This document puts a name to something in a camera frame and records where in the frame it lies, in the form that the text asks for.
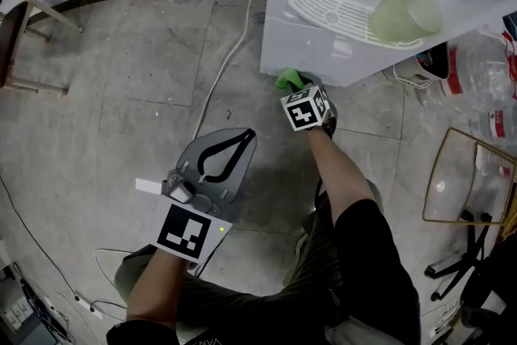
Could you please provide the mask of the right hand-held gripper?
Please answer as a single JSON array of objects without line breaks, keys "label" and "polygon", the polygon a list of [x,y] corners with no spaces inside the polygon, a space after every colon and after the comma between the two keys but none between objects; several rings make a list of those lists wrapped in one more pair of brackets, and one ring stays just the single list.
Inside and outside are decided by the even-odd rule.
[{"label": "right hand-held gripper", "polygon": [[322,128],[329,137],[334,135],[338,113],[323,86],[307,84],[301,89],[288,83],[286,91],[289,94],[280,101],[294,131]]}]

